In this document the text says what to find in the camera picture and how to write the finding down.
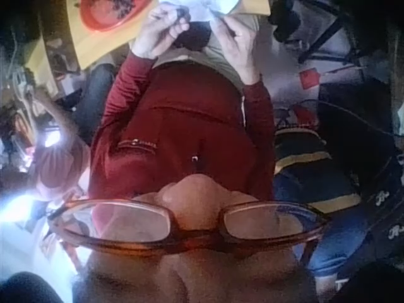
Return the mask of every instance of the yellow stripe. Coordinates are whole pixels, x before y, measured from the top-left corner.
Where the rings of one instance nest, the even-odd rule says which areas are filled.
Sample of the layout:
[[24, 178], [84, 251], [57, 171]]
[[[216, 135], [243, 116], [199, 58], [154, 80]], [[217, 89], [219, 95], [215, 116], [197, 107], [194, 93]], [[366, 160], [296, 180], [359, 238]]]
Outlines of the yellow stripe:
[[333, 213], [344, 208], [353, 207], [360, 203], [360, 197], [357, 194], [348, 194], [346, 196], [309, 203], [310, 206], [317, 208], [323, 213]]
[[326, 151], [317, 151], [315, 153], [303, 153], [301, 155], [292, 155], [276, 162], [275, 175], [285, 167], [291, 166], [296, 163], [307, 163], [318, 161], [322, 159], [331, 159], [331, 156]]
[[313, 134], [316, 137], [320, 138], [318, 133], [316, 133], [315, 131], [312, 131], [311, 129], [307, 129], [307, 128], [285, 128], [285, 129], [281, 129], [280, 131], [277, 131], [275, 133], [275, 136], [278, 136], [279, 134], [288, 134], [288, 133], [308, 133], [308, 134]]

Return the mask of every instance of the red sleeve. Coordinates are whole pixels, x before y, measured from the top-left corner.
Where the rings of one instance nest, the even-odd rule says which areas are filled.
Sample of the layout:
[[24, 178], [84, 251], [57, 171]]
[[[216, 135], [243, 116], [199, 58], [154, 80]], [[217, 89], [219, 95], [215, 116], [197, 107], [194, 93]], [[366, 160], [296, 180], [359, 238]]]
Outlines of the red sleeve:
[[273, 197], [275, 169], [275, 123], [271, 97], [262, 81], [244, 87], [246, 131], [254, 143], [258, 160], [250, 178], [250, 193], [258, 199]]
[[128, 55], [109, 92], [101, 127], [132, 117], [149, 84], [154, 63], [155, 60], [139, 58], [132, 53]]
[[116, 165], [116, 146], [149, 85], [154, 60], [128, 55], [109, 92], [101, 126], [91, 148], [91, 173], [88, 195], [99, 198], [108, 184], [108, 173]]

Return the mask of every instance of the red bowl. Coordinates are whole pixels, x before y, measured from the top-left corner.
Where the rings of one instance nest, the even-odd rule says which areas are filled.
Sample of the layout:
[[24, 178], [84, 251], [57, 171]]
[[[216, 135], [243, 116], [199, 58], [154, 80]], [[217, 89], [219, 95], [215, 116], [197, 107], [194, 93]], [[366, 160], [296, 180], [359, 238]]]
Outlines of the red bowl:
[[133, 8], [125, 8], [122, 6], [114, 7], [114, 0], [81, 0], [80, 16], [81, 20], [90, 30], [98, 32], [106, 32], [123, 23], [129, 21], [140, 13], [152, 0], [128, 0], [134, 5]]

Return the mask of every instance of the hand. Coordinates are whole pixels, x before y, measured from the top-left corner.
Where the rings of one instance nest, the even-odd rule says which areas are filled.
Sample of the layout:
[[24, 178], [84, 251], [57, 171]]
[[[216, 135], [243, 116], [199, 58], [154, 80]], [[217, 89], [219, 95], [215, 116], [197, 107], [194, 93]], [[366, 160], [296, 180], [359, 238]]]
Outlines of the hand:
[[189, 30], [191, 16], [177, 5], [162, 3], [153, 9], [136, 38], [132, 52], [140, 58], [156, 59], [168, 50], [177, 37]]
[[215, 18], [210, 21], [210, 26], [222, 46], [226, 60], [239, 74], [241, 81], [246, 85], [257, 83], [260, 76], [253, 58], [256, 32], [231, 16]]

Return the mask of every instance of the paper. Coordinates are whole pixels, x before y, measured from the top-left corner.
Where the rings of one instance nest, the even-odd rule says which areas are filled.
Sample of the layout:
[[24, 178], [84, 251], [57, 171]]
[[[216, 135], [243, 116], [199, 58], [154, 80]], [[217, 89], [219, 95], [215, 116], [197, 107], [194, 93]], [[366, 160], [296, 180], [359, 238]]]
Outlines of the paper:
[[159, 0], [189, 8], [191, 22], [210, 21], [213, 18], [211, 11], [221, 14], [229, 14], [237, 5], [239, 0]]

